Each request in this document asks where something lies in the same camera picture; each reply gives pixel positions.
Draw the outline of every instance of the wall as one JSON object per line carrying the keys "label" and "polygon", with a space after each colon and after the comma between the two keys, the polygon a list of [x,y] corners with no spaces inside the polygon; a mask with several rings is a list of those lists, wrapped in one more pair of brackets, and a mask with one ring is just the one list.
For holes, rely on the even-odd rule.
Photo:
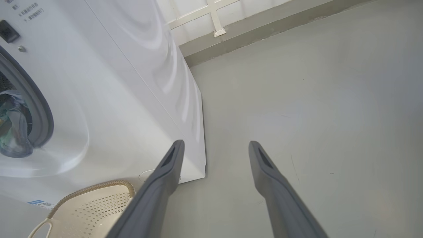
{"label": "wall", "polygon": [[[223,27],[290,0],[240,0],[217,10]],[[167,22],[207,5],[206,0],[157,0]],[[172,30],[178,45],[214,31],[210,14]]]}

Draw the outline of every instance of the laundry basket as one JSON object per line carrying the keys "label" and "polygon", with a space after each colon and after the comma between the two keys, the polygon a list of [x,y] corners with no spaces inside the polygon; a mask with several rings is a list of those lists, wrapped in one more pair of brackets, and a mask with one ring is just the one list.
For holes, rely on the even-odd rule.
{"label": "laundry basket", "polygon": [[124,180],[76,191],[63,198],[28,238],[44,224],[50,226],[48,238],[105,237],[134,194],[132,185]]}

